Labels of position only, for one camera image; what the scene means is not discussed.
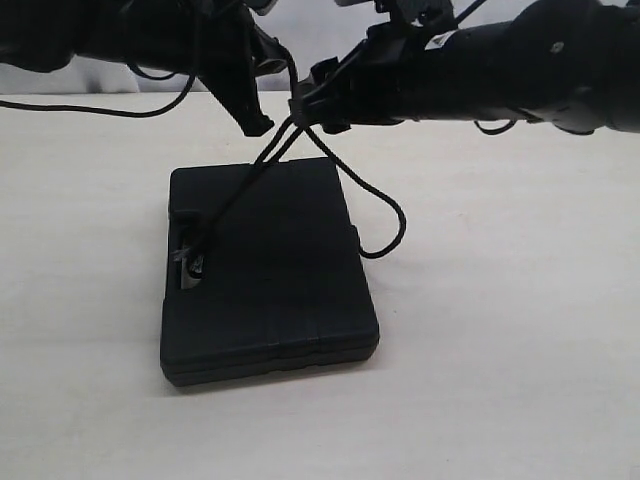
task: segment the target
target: white backdrop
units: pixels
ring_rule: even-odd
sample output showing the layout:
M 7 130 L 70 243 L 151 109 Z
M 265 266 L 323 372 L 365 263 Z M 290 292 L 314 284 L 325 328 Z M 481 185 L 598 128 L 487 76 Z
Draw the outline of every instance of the white backdrop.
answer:
M 455 2 L 464 8 L 471 0 Z M 474 23 L 513 18 L 532 0 L 489 0 L 473 17 Z M 280 0 L 258 23 L 291 49 L 302 74 L 319 60 L 342 56 L 360 41 L 372 24 L 384 21 L 373 3 L 338 7 L 333 0 Z M 136 78 L 125 66 L 76 58 L 65 69 L 42 75 L 0 65 L 0 94 L 115 93 L 180 89 L 184 80 L 150 82 Z M 282 79 L 261 79 L 263 89 L 286 85 Z

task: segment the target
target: black plastic case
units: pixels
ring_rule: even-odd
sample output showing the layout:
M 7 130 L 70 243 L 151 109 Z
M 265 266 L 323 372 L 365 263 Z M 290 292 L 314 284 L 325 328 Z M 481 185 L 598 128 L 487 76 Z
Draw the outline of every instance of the black plastic case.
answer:
M 169 258 L 199 213 L 249 165 L 171 177 Z M 273 167 L 221 222 L 203 278 L 183 289 L 168 261 L 161 365 L 188 386 L 367 360 L 380 334 L 337 170 L 326 158 Z

